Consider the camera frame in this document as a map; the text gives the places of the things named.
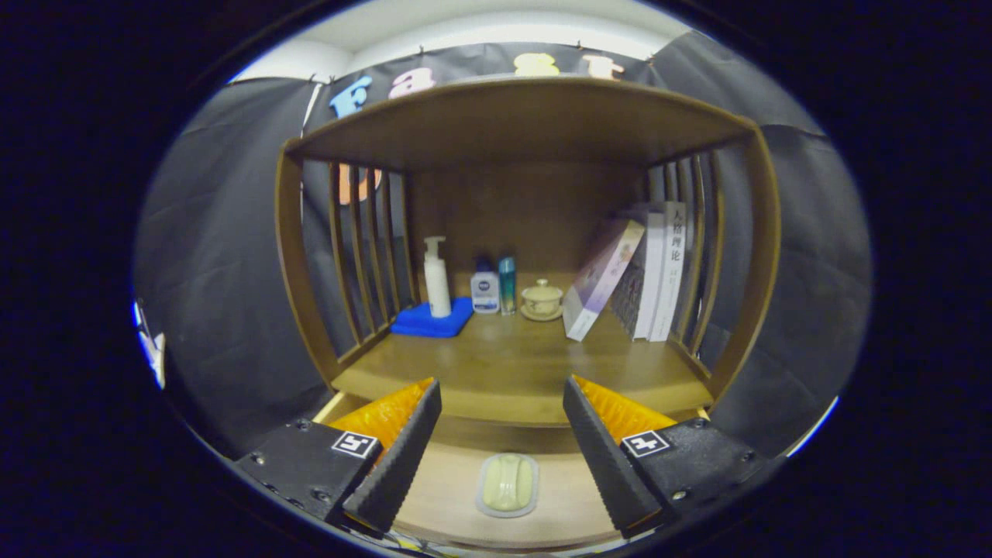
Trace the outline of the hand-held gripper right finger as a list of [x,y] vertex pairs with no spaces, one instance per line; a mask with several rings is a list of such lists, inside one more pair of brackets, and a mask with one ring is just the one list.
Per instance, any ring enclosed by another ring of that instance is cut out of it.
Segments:
[[677,421],[577,375],[566,411],[613,526],[670,536],[751,498],[784,465],[705,417]]

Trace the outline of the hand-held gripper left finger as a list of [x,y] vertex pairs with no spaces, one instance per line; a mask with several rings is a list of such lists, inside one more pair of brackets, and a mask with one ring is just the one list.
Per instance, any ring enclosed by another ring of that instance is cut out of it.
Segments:
[[288,423],[237,460],[256,484],[336,527],[392,529],[442,413],[427,377],[329,424]]

